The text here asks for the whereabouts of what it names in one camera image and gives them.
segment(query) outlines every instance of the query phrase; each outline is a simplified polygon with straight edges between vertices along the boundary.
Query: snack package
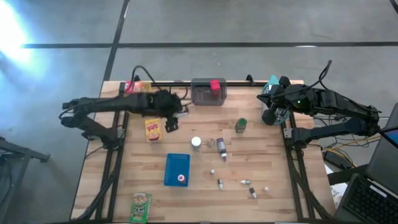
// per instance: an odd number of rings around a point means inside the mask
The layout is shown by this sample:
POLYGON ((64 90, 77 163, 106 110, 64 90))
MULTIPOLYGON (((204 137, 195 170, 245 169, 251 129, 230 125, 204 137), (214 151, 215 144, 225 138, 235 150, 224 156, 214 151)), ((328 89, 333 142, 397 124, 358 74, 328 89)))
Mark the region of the snack package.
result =
POLYGON ((126 85, 124 86, 124 93, 126 95, 131 94, 131 93, 147 93, 151 92, 152 87, 150 83, 147 82, 132 82, 131 81, 126 81, 126 85))
POLYGON ((145 132, 147 141, 157 141, 162 139, 162 127, 159 118, 145 120, 145 132))
POLYGON ((151 194, 134 193, 130 212, 131 223, 146 223, 150 207, 151 194))

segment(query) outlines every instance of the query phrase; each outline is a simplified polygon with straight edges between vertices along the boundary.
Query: black floor stripe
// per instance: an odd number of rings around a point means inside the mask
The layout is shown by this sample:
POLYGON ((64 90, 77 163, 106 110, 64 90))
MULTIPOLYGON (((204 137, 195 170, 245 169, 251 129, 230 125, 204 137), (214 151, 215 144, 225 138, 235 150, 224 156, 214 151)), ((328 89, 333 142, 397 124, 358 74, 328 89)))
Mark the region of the black floor stripe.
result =
POLYGON ((227 48, 227 47, 396 47, 393 42, 202 42, 202 43, 126 43, 118 44, 124 49, 169 49, 169 48, 227 48))
POLYGON ((385 42, 202 42, 202 43, 122 43, 122 44, 24 44, 23 49, 172 49, 234 47, 397 47, 397 41, 385 42))
POLYGON ((126 13, 129 3, 130 0, 124 0, 123 2, 122 11, 120 13, 119 22, 118 22, 118 28, 116 29, 116 33, 114 34, 111 53, 109 54, 108 62, 106 64, 103 81, 109 81, 109 79, 111 78, 114 58, 116 56, 116 52, 118 51, 118 44, 120 41, 120 36, 122 35, 124 20, 126 18, 126 13))
POLYGON ((392 7, 395 9, 396 13, 398 14, 398 4, 396 0, 390 0, 392 7))
POLYGON ((112 44, 24 44, 23 49, 87 49, 110 48, 112 44))

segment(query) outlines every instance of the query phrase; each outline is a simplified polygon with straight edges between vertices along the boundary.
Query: blue container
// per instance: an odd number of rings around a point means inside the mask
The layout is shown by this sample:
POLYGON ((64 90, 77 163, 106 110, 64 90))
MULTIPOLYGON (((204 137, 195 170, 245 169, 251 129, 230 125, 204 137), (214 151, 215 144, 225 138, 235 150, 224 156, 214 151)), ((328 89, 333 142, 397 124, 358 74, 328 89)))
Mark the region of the blue container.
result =
POLYGON ((189 183, 189 154, 167 154, 166 169, 164 173, 164 185, 172 187, 188 187, 189 183), (183 175, 185 180, 178 181, 178 176, 183 175))

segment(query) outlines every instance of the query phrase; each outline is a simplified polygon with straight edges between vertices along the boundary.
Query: monitor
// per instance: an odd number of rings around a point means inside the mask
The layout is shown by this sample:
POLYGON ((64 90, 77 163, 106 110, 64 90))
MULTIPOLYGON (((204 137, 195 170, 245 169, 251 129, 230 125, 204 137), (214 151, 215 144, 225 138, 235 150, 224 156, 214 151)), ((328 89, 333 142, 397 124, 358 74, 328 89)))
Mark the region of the monitor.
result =
POLYGON ((398 126, 392 128, 384 128, 380 131, 381 136, 383 136, 387 141, 389 141, 393 146, 398 148, 398 126))
POLYGON ((391 143, 397 140, 398 103, 396 103, 386 127, 381 131, 379 143, 366 168, 366 175, 391 192, 398 194, 398 149, 391 143))

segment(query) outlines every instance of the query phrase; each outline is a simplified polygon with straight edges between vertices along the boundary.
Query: laptop keyboard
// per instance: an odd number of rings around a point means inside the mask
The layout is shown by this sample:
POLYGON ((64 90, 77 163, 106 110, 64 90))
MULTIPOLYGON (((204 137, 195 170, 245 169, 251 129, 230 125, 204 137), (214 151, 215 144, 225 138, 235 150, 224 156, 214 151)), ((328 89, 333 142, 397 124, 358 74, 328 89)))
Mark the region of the laptop keyboard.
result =
POLYGON ((359 180, 346 205, 357 216, 371 223, 398 223, 398 204, 359 180))

